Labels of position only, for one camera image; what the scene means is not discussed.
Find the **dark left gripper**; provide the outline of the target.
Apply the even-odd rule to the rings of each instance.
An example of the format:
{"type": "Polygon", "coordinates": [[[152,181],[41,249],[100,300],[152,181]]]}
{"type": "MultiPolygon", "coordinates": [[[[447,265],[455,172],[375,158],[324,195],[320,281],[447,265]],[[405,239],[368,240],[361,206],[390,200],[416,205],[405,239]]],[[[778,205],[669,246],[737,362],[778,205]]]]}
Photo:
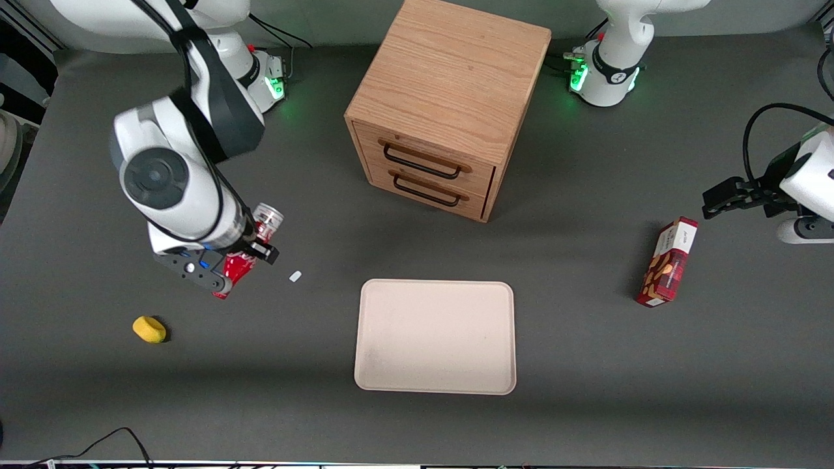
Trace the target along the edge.
{"type": "MultiPolygon", "coordinates": [[[[792,164],[798,156],[799,147],[789,147],[769,161],[762,176],[754,178],[747,149],[747,178],[753,187],[753,199],[762,202],[768,218],[784,212],[802,215],[801,205],[792,196],[784,193],[779,184],[788,175],[792,164]]],[[[713,219],[719,214],[731,210],[745,210],[749,198],[749,185],[742,177],[730,177],[707,190],[702,215],[704,219],[713,219]]]]}

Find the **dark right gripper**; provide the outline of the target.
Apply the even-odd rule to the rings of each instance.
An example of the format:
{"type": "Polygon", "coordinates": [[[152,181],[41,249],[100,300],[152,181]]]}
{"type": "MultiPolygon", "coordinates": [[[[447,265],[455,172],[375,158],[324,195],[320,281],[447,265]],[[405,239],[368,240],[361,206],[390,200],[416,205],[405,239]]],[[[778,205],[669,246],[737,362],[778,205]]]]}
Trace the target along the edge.
{"type": "MultiPolygon", "coordinates": [[[[277,261],[279,250],[263,242],[248,244],[246,253],[270,265],[277,261]]],[[[212,250],[175,249],[173,253],[155,253],[154,259],[182,279],[191,280],[212,294],[227,296],[233,283],[225,273],[226,256],[212,250]]]]}

